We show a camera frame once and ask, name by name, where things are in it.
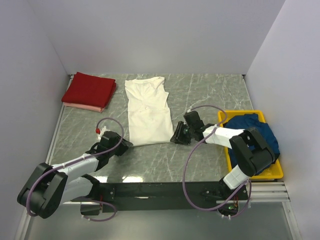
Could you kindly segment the white t shirt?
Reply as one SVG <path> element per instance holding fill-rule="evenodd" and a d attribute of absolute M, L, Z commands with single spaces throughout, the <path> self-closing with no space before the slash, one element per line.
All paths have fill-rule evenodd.
<path fill-rule="evenodd" d="M 170 142 L 174 134 L 165 78 L 125 81 L 129 141 L 135 147 Z"/>

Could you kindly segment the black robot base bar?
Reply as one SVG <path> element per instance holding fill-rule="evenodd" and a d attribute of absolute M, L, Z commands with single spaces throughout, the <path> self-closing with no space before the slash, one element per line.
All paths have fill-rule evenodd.
<path fill-rule="evenodd" d="M 101 183 L 93 198 L 77 197 L 72 202 L 83 204 L 92 200 L 102 200 L 116 207 L 118 211 L 189 210 L 196 205 L 200 209 L 212 211 L 227 200 L 248 199 L 246 186 L 239 190 L 229 190 L 218 181 L 186 182 L 188 202 L 181 182 L 122 182 Z"/>

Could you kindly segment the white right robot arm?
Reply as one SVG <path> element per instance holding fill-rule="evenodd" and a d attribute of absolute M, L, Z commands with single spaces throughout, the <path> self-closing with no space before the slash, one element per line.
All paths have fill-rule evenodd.
<path fill-rule="evenodd" d="M 235 167 L 220 180 L 219 193 L 230 200 L 237 194 L 237 187 L 258 175 L 277 160 L 265 138 L 255 127 L 230 129 L 216 124 L 178 122 L 170 142 L 188 145 L 191 139 L 199 143 L 215 144 L 229 148 L 236 159 Z"/>

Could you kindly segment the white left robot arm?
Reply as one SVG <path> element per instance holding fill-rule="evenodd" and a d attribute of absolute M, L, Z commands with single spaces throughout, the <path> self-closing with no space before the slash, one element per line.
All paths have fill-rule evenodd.
<path fill-rule="evenodd" d="M 18 194 L 17 202 L 33 215 L 46 219 L 65 202 L 77 198 L 101 200 L 101 183 L 91 173 L 132 146 L 118 133 L 106 131 L 99 142 L 78 158 L 55 165 L 39 164 Z"/>

